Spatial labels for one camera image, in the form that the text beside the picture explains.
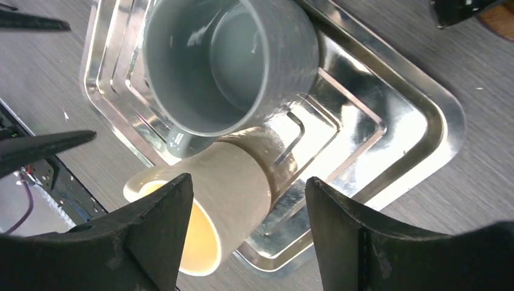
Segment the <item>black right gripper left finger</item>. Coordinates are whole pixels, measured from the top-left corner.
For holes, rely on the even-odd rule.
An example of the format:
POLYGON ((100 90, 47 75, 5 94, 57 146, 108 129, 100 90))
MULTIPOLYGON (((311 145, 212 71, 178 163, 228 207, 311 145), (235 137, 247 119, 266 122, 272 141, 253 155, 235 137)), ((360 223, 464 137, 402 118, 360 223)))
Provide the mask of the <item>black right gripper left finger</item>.
POLYGON ((183 173, 65 233, 1 236, 2 290, 175 290, 193 202, 183 173))

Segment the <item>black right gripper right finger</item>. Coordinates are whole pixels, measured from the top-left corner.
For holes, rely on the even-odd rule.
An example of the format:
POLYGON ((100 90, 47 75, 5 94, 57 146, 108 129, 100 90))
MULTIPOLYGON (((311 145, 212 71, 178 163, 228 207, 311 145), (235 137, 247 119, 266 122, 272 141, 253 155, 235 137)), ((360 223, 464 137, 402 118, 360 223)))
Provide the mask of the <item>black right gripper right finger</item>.
POLYGON ((411 226, 338 192, 305 185, 324 290, 512 290, 513 222, 458 235, 411 226))

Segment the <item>silver metal tray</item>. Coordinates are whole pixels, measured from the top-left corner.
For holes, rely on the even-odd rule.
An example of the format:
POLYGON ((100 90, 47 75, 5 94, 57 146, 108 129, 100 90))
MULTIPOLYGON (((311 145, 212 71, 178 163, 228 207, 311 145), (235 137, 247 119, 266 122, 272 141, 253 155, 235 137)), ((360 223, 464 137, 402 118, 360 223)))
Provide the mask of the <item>silver metal tray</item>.
MULTIPOLYGON (((466 119, 441 84, 334 1, 301 1, 318 34, 311 93, 287 115, 225 137, 272 176, 269 215, 235 252, 260 277, 283 278, 315 257, 305 182, 325 180, 381 210, 447 164, 466 119)), ((142 40, 153 1, 94 1, 81 80, 113 133, 148 167, 176 164, 170 121, 145 80, 142 40)))

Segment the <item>dark green mug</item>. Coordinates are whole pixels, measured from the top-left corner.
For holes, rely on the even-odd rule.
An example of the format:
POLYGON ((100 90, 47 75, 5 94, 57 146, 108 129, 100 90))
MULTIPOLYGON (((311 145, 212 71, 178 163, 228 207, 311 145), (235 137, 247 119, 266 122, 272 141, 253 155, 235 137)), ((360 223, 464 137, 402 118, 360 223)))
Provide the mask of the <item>dark green mug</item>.
POLYGON ((431 0, 430 12, 438 29, 447 29, 507 0, 431 0))

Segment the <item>large cream mug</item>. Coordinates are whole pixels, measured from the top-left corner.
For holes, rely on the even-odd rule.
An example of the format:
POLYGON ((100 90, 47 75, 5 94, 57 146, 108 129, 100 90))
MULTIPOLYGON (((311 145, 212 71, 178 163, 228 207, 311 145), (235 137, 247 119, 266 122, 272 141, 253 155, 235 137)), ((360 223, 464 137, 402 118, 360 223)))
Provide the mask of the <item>large cream mug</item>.
POLYGON ((123 188, 128 202, 189 173, 193 205, 185 237, 180 272, 191 276, 213 273, 268 215, 272 193, 265 172, 243 149, 216 142, 173 166, 149 167, 132 176, 123 188))

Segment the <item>grey mug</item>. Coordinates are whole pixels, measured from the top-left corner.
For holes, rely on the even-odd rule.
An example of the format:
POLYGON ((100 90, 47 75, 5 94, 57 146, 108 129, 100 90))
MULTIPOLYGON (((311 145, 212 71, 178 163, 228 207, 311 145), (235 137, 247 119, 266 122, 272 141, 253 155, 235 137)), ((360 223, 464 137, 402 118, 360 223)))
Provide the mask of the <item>grey mug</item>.
POLYGON ((158 1, 142 52, 177 158, 285 113, 319 66, 315 30, 294 1, 158 1))

